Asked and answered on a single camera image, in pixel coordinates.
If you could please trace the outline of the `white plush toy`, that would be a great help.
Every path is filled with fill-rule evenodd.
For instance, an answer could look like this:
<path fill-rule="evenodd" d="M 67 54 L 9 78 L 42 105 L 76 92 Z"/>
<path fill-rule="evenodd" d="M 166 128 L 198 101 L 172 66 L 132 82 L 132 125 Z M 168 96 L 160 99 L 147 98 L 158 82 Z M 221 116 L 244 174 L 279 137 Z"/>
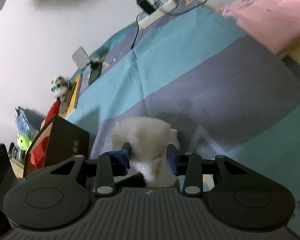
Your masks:
<path fill-rule="evenodd" d="M 177 179 L 167 160 L 167 147 L 179 149 L 178 131 L 163 120 L 131 117 L 116 124 L 111 135 L 112 150 L 130 144 L 130 166 L 143 175 L 147 187 L 172 187 Z"/>

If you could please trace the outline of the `brown cardboard box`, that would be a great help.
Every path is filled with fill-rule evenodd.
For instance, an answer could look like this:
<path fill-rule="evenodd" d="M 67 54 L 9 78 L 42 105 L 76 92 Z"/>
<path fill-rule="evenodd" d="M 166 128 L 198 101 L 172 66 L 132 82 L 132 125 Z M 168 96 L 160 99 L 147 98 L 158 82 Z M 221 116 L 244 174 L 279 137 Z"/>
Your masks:
<path fill-rule="evenodd" d="M 49 136 L 44 167 L 61 163 L 73 155 L 79 154 L 85 157 L 88 156 L 90 138 L 89 132 L 58 115 L 54 116 L 47 122 L 47 124 L 37 134 L 34 141 L 41 135 Z M 23 171 L 24 177 L 36 170 L 35 166 L 32 165 L 30 161 L 31 149 L 32 144 L 26 152 Z"/>

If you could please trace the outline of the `red cloth bag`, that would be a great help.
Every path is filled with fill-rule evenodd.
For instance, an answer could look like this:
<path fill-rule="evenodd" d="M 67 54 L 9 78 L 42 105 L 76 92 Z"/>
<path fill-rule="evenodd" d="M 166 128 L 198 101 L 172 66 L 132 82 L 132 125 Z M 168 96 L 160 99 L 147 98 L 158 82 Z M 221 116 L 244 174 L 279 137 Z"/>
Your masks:
<path fill-rule="evenodd" d="M 30 161 L 37 170 L 44 167 L 48 142 L 49 136 L 41 135 L 32 143 L 32 149 L 30 151 Z"/>

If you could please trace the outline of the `yellow book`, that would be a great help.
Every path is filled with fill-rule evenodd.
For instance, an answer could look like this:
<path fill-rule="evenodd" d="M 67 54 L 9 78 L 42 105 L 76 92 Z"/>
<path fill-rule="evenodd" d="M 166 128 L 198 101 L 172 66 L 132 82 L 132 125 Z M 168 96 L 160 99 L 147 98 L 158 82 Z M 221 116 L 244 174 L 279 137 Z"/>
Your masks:
<path fill-rule="evenodd" d="M 82 74 L 79 74 L 73 81 L 72 87 L 68 89 L 66 95 L 63 98 L 59 116 L 67 119 L 73 111 L 77 108 L 79 91 L 82 82 Z"/>

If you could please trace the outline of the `red chili plush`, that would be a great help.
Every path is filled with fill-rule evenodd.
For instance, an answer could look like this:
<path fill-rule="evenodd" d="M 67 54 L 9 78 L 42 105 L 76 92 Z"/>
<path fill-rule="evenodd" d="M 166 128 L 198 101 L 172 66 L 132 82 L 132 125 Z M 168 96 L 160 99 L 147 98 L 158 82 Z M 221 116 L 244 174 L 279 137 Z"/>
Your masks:
<path fill-rule="evenodd" d="M 57 100 L 52 104 L 46 118 L 44 119 L 43 127 L 50 119 L 52 119 L 55 115 L 58 115 L 60 106 L 61 106 L 61 100 L 60 98 L 57 98 Z"/>

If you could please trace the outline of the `blue grey patterned bedsheet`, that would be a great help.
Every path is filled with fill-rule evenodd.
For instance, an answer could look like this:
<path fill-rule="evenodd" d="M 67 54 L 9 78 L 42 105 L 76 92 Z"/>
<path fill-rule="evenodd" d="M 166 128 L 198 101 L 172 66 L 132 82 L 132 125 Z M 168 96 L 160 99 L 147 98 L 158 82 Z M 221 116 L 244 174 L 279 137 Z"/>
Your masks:
<path fill-rule="evenodd" d="M 177 11 L 93 52 L 105 68 L 69 121 L 90 133 L 96 158 L 125 118 L 164 120 L 182 151 L 227 155 L 287 187 L 298 202 L 289 228 L 300 236 L 300 66 L 206 7 L 181 0 Z"/>

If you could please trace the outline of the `panda plush toy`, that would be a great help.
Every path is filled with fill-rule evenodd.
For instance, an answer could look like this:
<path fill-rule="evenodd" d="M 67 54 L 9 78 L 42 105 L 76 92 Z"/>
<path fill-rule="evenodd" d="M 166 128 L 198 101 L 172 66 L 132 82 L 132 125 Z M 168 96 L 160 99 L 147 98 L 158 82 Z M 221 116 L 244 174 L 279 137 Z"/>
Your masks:
<path fill-rule="evenodd" d="M 51 81 L 51 92 L 55 98 L 62 98 L 71 87 L 71 81 L 62 76 L 57 76 Z"/>

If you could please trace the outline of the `green frog plush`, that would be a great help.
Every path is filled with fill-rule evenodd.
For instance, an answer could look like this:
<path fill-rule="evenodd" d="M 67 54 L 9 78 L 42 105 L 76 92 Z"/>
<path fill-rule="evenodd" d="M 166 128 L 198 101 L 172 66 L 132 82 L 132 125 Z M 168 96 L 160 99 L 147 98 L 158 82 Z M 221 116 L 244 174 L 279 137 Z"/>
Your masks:
<path fill-rule="evenodd" d="M 17 146 L 22 150 L 22 151 L 27 151 L 32 144 L 32 140 L 29 139 L 27 135 L 25 135 L 22 132 L 19 132 L 17 134 Z"/>

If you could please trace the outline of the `blue plastic bag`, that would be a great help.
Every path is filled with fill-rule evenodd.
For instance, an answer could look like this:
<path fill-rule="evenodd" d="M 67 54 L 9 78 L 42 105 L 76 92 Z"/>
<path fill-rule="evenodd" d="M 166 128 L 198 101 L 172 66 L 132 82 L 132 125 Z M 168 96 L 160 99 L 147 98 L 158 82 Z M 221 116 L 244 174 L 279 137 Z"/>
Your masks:
<path fill-rule="evenodd" d="M 34 138 L 38 133 L 32 119 L 29 119 L 26 112 L 21 107 L 16 107 L 15 111 L 17 116 L 15 117 L 15 123 L 20 133 L 24 133 L 29 138 Z"/>

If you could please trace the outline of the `green phone stand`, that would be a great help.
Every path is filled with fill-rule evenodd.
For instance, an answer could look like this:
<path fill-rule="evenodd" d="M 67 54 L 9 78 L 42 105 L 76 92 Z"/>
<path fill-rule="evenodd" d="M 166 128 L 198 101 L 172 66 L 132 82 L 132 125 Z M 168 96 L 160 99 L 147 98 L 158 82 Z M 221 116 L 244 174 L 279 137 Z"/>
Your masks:
<path fill-rule="evenodd" d="M 72 60 L 79 70 L 89 68 L 88 85 L 92 84 L 102 72 L 102 62 L 92 60 L 83 47 L 79 47 L 72 55 Z"/>

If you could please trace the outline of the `white power strip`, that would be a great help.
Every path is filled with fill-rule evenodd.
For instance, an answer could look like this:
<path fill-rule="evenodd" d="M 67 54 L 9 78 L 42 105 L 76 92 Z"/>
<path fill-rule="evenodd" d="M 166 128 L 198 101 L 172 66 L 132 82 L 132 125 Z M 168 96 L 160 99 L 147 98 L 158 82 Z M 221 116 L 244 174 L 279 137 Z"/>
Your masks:
<path fill-rule="evenodd" d="M 137 23 L 140 29 L 146 29 L 158 19 L 168 14 L 171 10 L 177 7 L 175 0 L 160 0 L 158 2 L 158 8 L 152 14 L 142 12 L 137 19 Z"/>

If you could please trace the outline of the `black charger adapter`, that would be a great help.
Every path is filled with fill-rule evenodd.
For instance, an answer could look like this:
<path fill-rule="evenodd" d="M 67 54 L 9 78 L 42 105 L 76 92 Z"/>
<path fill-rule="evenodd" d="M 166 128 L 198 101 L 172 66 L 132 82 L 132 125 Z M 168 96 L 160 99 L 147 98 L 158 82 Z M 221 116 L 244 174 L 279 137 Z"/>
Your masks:
<path fill-rule="evenodd" d="M 148 15 L 151 15 L 156 11 L 148 0 L 136 0 L 136 3 Z"/>

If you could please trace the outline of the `pink folded cloth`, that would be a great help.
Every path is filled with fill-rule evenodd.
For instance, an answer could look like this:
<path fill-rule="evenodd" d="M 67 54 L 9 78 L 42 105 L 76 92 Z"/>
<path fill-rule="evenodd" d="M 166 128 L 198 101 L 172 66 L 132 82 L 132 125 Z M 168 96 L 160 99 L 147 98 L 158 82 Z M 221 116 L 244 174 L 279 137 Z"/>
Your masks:
<path fill-rule="evenodd" d="M 300 38 L 300 0 L 237 0 L 220 13 L 273 54 L 280 54 Z"/>

